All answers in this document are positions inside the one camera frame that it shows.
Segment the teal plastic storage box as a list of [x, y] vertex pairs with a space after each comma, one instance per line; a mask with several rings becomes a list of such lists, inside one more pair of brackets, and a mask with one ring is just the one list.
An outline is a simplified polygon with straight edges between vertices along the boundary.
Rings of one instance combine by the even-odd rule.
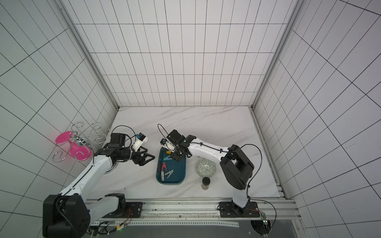
[[[161, 184], [168, 184], [168, 185], [181, 184], [186, 177], [187, 159], [185, 158], [181, 162], [177, 162], [170, 157], [170, 154], [167, 154], [167, 151], [169, 150], [163, 147], [160, 149], [159, 159], [157, 163], [157, 170], [156, 170], [156, 180]], [[174, 173], [170, 176], [170, 178], [167, 178], [165, 176], [164, 182], [161, 181], [161, 170], [162, 170], [163, 162], [166, 163], [168, 171], [174, 170]]]

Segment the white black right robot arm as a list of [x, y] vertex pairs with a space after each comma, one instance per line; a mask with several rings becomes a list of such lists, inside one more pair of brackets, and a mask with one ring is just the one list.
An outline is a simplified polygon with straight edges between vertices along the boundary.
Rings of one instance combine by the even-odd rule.
[[174, 146], [174, 151], [170, 156], [175, 161], [180, 162], [184, 156], [199, 156], [220, 164], [227, 182], [234, 187], [232, 201], [219, 204], [221, 216], [245, 217], [250, 215], [250, 202], [246, 188], [255, 167], [239, 146], [213, 145], [193, 135], [184, 137], [176, 130], [166, 138]]

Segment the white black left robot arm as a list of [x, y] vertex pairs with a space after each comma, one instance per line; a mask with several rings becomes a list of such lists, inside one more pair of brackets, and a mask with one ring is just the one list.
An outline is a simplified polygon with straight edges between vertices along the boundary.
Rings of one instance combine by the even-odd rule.
[[57, 195], [49, 195], [43, 202], [42, 232], [45, 238], [81, 238], [89, 226], [100, 218], [115, 214], [117, 217], [130, 214], [125, 196], [110, 193], [87, 206], [88, 196], [116, 163], [132, 160], [144, 166], [155, 156], [144, 147], [138, 150], [120, 144], [106, 144], [95, 154], [88, 167]]

